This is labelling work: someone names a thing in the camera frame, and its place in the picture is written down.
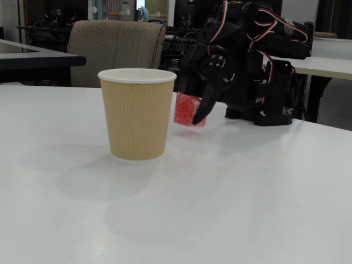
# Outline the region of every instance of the paper cup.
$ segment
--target paper cup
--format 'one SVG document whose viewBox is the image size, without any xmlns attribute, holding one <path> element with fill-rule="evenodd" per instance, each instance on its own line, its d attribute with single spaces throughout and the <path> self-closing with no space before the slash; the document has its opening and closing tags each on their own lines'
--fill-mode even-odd
<svg viewBox="0 0 352 264">
<path fill-rule="evenodd" d="M 176 74 L 153 69 L 113 69 L 98 74 L 111 153 L 144 164 L 165 151 Z"/>
</svg>

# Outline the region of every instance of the red object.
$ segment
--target red object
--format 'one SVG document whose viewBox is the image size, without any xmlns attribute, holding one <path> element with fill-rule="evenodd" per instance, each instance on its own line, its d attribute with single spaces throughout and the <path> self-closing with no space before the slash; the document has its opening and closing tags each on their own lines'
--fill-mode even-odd
<svg viewBox="0 0 352 264">
<path fill-rule="evenodd" d="M 179 92 L 177 94 L 174 122 L 180 125 L 186 125 L 187 127 L 204 127 L 206 118 L 199 124 L 193 125 L 193 117 L 200 102 L 201 100 L 198 97 Z"/>
</svg>

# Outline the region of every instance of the white table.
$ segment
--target white table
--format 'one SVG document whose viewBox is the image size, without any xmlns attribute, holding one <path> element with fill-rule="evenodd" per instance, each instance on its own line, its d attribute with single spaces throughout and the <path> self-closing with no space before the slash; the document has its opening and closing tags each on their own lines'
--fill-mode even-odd
<svg viewBox="0 0 352 264">
<path fill-rule="evenodd" d="M 0 263 L 350 264 L 352 133 L 225 109 L 128 166 L 100 89 L 0 86 Z"/>
<path fill-rule="evenodd" d="M 298 74 L 312 75 L 307 113 L 309 121 L 316 123 L 318 119 L 320 98 L 331 78 L 352 80 L 352 60 L 311 57 L 304 60 L 276 58 L 291 62 Z"/>
</svg>

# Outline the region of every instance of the gray chair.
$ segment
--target gray chair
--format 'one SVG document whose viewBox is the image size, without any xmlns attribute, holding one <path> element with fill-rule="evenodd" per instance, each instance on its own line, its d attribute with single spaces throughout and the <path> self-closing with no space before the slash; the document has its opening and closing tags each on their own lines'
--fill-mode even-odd
<svg viewBox="0 0 352 264">
<path fill-rule="evenodd" d="M 71 68 L 73 87 L 100 87 L 97 74 L 106 69 L 157 69 L 165 37 L 161 24 L 127 21 L 79 21 L 68 53 L 84 56 L 83 67 Z"/>
</svg>

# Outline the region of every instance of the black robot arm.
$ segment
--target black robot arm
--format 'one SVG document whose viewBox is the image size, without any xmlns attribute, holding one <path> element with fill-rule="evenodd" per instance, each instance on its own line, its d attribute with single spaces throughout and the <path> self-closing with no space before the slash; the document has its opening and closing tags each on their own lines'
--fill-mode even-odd
<svg viewBox="0 0 352 264">
<path fill-rule="evenodd" d="M 285 104 L 293 69 L 270 56 L 305 59 L 309 42 L 305 26 L 277 16 L 263 3 L 224 1 L 215 7 L 180 71 L 179 92 L 202 98 L 193 123 L 219 101 L 228 105 L 228 118 L 290 124 Z"/>
</svg>

